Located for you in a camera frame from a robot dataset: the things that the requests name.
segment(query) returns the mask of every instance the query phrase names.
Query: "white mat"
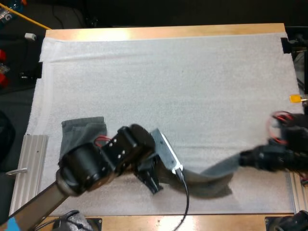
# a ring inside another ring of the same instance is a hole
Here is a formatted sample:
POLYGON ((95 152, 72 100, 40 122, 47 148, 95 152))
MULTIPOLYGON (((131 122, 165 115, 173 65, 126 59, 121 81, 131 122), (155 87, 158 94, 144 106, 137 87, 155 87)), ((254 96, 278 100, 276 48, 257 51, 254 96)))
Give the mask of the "white mat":
MULTIPOLYGON (((27 133, 48 134, 41 189, 55 180, 63 120, 104 116, 109 136, 123 125, 158 127, 180 160, 201 171, 267 140, 271 112, 301 112, 285 33, 115 42, 45 39, 27 133)), ((240 170, 233 194, 191 199, 191 214, 293 212, 283 173, 240 170)), ((134 176, 69 198, 53 214, 182 214, 185 195, 168 186, 155 196, 134 176)))

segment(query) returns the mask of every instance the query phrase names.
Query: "table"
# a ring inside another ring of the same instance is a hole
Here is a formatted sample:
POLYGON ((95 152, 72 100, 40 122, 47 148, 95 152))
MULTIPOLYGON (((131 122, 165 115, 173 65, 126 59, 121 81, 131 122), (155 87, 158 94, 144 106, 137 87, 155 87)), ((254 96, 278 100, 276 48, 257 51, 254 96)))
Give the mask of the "table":
MULTIPOLYGON (((243 24, 215 26, 174 26, 135 28, 96 28, 48 30, 46 37, 70 41, 121 41, 195 36, 245 35, 285 32, 284 24, 243 24)), ((191 231, 264 231, 266 216, 270 215, 191 215, 179 230, 191 231)), ((162 231, 173 230, 182 216, 104 216, 104 231, 162 231)))

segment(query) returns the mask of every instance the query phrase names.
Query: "gray towel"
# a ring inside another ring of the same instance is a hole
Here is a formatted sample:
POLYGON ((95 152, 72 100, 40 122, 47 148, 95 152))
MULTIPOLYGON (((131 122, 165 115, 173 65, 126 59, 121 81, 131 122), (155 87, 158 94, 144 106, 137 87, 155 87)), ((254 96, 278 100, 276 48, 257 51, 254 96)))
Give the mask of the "gray towel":
MULTIPOLYGON (((200 174, 189 169, 183 169, 183 174, 187 182, 189 193, 200 198, 218 198, 229 195, 232 191, 228 184, 233 177, 233 173, 239 167, 239 155, 231 156, 200 174)), ((170 184, 174 189, 185 192, 182 184, 175 175, 167 171, 161 165, 156 168, 158 178, 161 183, 170 184)))
MULTIPOLYGON (((106 135, 107 129, 103 117, 80 118, 62 122, 63 138, 61 143, 60 159, 71 149, 94 142, 99 135, 106 135)), ((233 172, 239 166, 238 155, 232 156, 218 164, 197 174, 184 169, 183 173, 187 181, 190 195, 202 198, 216 198, 231 193, 228 183, 233 172)), ((160 183, 170 184, 176 190, 182 191, 183 187, 175 175, 166 170, 162 163, 158 164, 156 172, 160 183)))
POLYGON ((106 135, 107 128, 104 117, 91 117, 66 120, 62 122, 62 142, 60 159, 73 148, 94 142, 99 135, 106 135))

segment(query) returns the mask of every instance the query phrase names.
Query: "black cable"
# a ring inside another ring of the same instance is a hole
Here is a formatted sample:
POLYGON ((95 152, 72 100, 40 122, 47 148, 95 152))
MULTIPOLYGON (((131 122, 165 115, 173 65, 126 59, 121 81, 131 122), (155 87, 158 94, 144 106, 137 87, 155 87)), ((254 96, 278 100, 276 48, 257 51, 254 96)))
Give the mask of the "black cable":
POLYGON ((49 224, 52 224, 52 223, 54 223, 54 222, 56 222, 56 221, 58 221, 58 220, 60 220, 60 218, 56 218, 56 219, 47 221, 47 222, 45 222, 44 224, 41 224, 40 226, 37 226, 37 227, 34 229, 34 231, 40 230, 40 229, 44 228, 45 226, 47 226, 47 225, 49 225, 49 224))
POLYGON ((186 183, 186 180, 185 180, 185 176, 183 175, 183 172, 181 171, 180 168, 178 168, 175 172, 176 172, 178 178, 181 180, 181 182, 182 182, 182 184, 183 184, 183 186, 185 188, 185 192, 186 192, 186 208, 185 208, 185 212, 184 212, 182 220, 177 225, 177 227, 175 227, 175 229, 173 231, 178 230, 179 227, 183 224, 183 222, 184 222, 184 220, 185 220, 185 218, 187 216, 188 208, 189 208, 189 191, 188 191, 187 183, 186 183))
MULTIPOLYGON (((48 222, 45 222, 44 224, 42 224, 42 225, 40 225, 40 226, 37 226, 37 227, 34 229, 34 231, 38 231, 38 230, 44 228, 45 226, 50 225, 50 224, 52 224, 52 223, 54 223, 54 222, 56 222, 56 221, 59 221, 59 220, 61 220, 61 217, 56 218, 56 219, 54 219, 54 220, 50 220, 50 221, 48 221, 48 222)), ((83 224, 73 222, 73 221, 71 221, 71 220, 69 220, 69 219, 66 219, 64 222, 68 222, 68 223, 71 223, 71 224, 73 224, 73 225, 76 225, 76 227, 77 227, 79 230, 80 230, 80 229, 83 229, 83 230, 85 230, 85 231, 93 231, 93 230, 91 230, 91 229, 88 229, 88 228, 84 227, 83 224)))
POLYGON ((56 16, 54 14, 54 5, 52 5, 52 15, 59 21, 59 23, 61 24, 62 29, 64 29, 63 22, 61 21, 61 19, 58 16, 56 16))

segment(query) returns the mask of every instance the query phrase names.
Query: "cable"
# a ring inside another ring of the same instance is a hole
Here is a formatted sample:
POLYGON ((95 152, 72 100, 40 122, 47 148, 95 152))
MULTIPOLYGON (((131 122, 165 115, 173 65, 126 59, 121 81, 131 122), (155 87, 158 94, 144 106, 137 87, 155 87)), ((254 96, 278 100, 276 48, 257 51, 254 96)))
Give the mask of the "cable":
POLYGON ((173 231, 176 231, 179 229, 179 227, 183 224, 186 216, 187 216, 187 213, 188 213, 188 208, 189 208, 189 191, 188 191, 188 187, 187 187, 187 183, 186 183, 186 180, 185 180, 185 176, 183 175, 183 172, 180 168, 178 168, 177 170, 175 170, 176 172, 176 175, 178 176, 178 178, 180 179, 180 181, 182 182, 184 188, 185 188, 185 192, 186 192, 186 208, 185 208, 185 212, 184 212, 184 215, 183 215, 183 218, 182 220, 180 221, 180 223, 175 227, 175 229, 173 231))
POLYGON ((287 111, 277 111, 277 112, 274 112, 270 118, 268 119, 267 123, 266 123, 266 128, 267 128, 267 131, 268 131, 268 134, 269 136, 275 140, 277 143, 281 143, 281 144, 284 144, 286 145, 287 144, 287 141, 284 141, 284 140, 281 140, 280 138, 276 137, 272 131, 270 130, 270 127, 271 127, 271 120, 272 119, 277 119, 279 121, 282 121, 282 122, 287 122, 287 119, 289 120, 293 120, 293 114, 290 113, 290 112, 287 112, 287 111))
POLYGON ((107 136, 104 136, 104 135, 100 135, 98 136, 95 140, 94 140, 94 144, 98 147, 102 147, 101 144, 98 143, 98 141, 105 141, 105 142, 109 142, 110 141, 110 138, 107 137, 107 136))
POLYGON ((29 21, 29 22, 31 22, 31 23, 34 23, 35 25, 38 25, 38 26, 40 26, 40 27, 42 27, 42 28, 44 28, 44 29, 46 29, 46 30, 51 30, 50 27, 47 27, 47 26, 45 26, 45 25, 43 25, 43 24, 41 24, 41 23, 38 23, 37 21, 34 21, 34 20, 31 19, 31 18, 28 18, 27 16, 24 16, 23 14, 21 14, 21 13, 15 11, 15 10, 12 10, 11 8, 9 8, 9 7, 5 6, 5 5, 3 5, 2 3, 0 3, 0 6, 1 6, 2 8, 4 8, 4 9, 6 9, 7 11, 12 12, 12 13, 18 15, 19 17, 22 17, 22 18, 26 19, 27 21, 29 21))
POLYGON ((52 223, 54 223, 54 222, 56 222, 56 221, 58 221, 58 220, 60 220, 60 218, 56 218, 56 219, 47 221, 47 222, 45 222, 44 224, 41 224, 40 226, 37 226, 37 227, 34 229, 34 231, 40 230, 40 229, 44 228, 45 226, 47 226, 47 225, 49 225, 49 224, 52 224, 52 223))
POLYGON ((58 16, 56 16, 56 15, 54 14, 54 5, 52 5, 52 15, 59 21, 59 23, 61 24, 62 29, 64 29, 64 24, 63 24, 63 22, 61 21, 61 19, 60 19, 58 16))
MULTIPOLYGON (((52 223, 55 223, 56 221, 59 221, 59 220, 61 220, 61 219, 62 219, 62 218, 59 217, 59 218, 50 220, 50 221, 48 221, 48 222, 45 222, 44 224, 42 224, 42 225, 40 225, 40 226, 37 226, 37 227, 34 229, 34 231, 38 231, 38 230, 40 230, 40 229, 46 227, 47 225, 50 225, 50 224, 52 224, 52 223)), ((75 223, 75 222, 69 220, 68 218, 65 219, 64 222, 68 222, 68 223, 71 223, 71 224, 73 224, 73 225, 76 225, 76 227, 77 227, 79 230, 80 230, 80 229, 83 229, 83 230, 86 230, 86 231, 92 231, 91 229, 88 229, 88 228, 84 227, 83 224, 75 223)))

